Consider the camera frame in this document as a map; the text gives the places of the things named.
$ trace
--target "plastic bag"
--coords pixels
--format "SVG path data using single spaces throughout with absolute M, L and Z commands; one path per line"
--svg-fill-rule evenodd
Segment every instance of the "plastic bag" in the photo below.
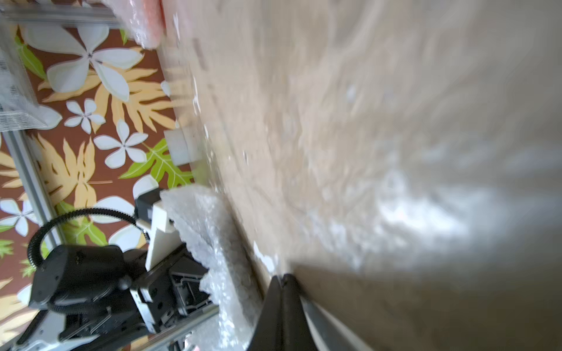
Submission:
M 260 314 L 261 296 L 227 203 L 211 189 L 190 185 L 160 193 L 193 258 L 209 269 L 200 289 L 219 305 L 217 318 L 193 333 L 201 351 L 243 351 Z
M 160 0 L 102 0 L 125 24 L 129 36 L 145 49 L 155 49 L 164 34 Z

